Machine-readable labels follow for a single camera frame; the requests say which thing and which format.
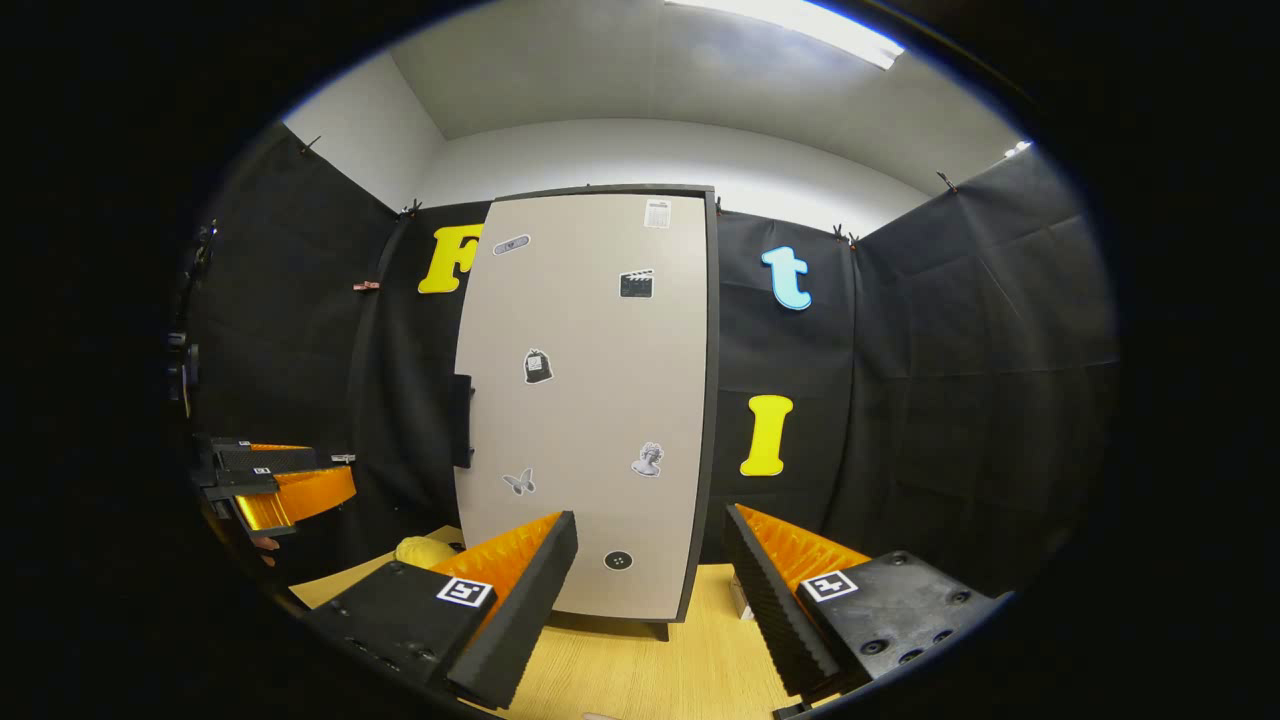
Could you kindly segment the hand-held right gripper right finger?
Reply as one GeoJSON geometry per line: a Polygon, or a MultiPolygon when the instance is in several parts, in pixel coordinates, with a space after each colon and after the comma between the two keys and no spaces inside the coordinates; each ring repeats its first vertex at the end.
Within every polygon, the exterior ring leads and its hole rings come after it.
{"type": "Polygon", "coordinates": [[[906,551],[869,557],[741,503],[723,546],[790,696],[808,705],[873,685],[1000,611],[906,551]]]}

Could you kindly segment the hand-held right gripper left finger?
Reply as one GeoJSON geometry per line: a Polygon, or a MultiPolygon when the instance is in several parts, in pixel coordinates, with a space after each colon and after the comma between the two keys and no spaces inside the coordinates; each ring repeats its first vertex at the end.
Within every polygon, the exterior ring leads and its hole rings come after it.
{"type": "Polygon", "coordinates": [[[390,560],[305,623],[424,700],[508,708],[577,550],[575,515],[553,512],[430,568],[390,560]]]}

